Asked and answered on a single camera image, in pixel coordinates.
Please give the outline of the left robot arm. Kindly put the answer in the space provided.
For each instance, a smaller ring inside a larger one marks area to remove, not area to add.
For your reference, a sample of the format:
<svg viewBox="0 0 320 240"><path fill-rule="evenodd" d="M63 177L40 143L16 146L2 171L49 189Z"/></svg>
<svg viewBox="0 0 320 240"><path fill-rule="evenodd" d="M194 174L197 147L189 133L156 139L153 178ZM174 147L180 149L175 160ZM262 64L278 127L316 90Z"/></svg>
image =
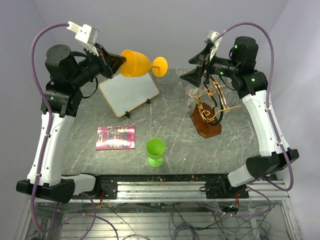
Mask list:
<svg viewBox="0 0 320 240"><path fill-rule="evenodd" d="M45 67L50 76L41 104L41 132L33 165L16 191L57 203L68 203L85 193L96 199L102 193L101 177L93 173L62 176L62 160L71 126L84 99L81 88L96 82L98 75L112 78L126 58L107 52L98 43L97 53L72 51L58 44L46 52Z"/></svg>

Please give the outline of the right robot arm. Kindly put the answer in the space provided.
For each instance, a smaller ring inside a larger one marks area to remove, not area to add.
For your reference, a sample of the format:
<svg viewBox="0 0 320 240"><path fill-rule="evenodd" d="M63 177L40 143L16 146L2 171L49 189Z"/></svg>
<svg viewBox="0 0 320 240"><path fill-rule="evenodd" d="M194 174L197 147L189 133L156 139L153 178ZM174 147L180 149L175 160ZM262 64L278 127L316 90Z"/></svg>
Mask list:
<svg viewBox="0 0 320 240"><path fill-rule="evenodd" d="M259 155L249 157L244 166L230 172L228 181L220 186L221 194L231 198L238 192L238 186L284 169L290 170L291 164L299 158L299 152L290 147L280 130L266 75L255 69L259 49L256 40L248 36L237 37L228 59L216 55L219 39L208 36L204 42L205 48L188 61L196 68L180 78L197 88L203 76L231 79L231 85L246 107L258 139Z"/></svg>

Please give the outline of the clear front wine glass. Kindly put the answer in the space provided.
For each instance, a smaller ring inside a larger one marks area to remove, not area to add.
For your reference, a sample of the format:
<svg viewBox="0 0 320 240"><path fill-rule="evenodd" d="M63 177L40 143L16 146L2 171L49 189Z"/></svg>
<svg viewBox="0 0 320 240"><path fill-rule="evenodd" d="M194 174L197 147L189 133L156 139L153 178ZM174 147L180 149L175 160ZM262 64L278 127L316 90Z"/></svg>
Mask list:
<svg viewBox="0 0 320 240"><path fill-rule="evenodd" d="M201 94L201 88L189 84L185 87L185 92L188 96L186 100L186 115L191 116L196 109L198 97Z"/></svg>

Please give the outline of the clear tall wine glass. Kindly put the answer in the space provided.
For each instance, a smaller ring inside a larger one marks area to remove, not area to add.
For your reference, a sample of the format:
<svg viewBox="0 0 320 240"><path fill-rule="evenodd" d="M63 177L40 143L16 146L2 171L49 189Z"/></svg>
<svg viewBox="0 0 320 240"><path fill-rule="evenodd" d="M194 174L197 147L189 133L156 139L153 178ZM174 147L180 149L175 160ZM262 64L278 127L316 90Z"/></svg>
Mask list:
<svg viewBox="0 0 320 240"><path fill-rule="evenodd" d="M187 72L189 72L190 69L187 67L187 66L183 66L183 65L180 65L180 66L177 66L175 68L175 72L176 74L178 75L178 84L181 85L182 84L182 79L181 79L181 76L186 74Z"/></svg>

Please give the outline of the orange plastic goblet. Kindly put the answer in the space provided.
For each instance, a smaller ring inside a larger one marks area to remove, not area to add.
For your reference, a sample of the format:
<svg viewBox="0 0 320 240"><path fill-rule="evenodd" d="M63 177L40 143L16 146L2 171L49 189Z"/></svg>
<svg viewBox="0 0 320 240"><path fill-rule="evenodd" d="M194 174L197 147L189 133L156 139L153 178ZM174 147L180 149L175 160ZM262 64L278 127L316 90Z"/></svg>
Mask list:
<svg viewBox="0 0 320 240"><path fill-rule="evenodd" d="M156 77L162 78L169 68L163 56L158 56L151 62L146 55L128 49L124 50L120 56L125 58L125 62L119 68L119 73L128 78L144 76L150 70Z"/></svg>

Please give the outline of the green plastic goblet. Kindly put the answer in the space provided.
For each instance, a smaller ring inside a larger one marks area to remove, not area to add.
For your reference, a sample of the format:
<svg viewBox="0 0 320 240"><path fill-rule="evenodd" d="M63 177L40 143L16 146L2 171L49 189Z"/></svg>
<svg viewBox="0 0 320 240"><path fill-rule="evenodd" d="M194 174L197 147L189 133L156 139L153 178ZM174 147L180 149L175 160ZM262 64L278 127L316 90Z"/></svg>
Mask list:
<svg viewBox="0 0 320 240"><path fill-rule="evenodd" d="M151 138L146 144L146 152L148 155L148 164L153 168L158 168L163 163L163 156L166 145L160 138Z"/></svg>

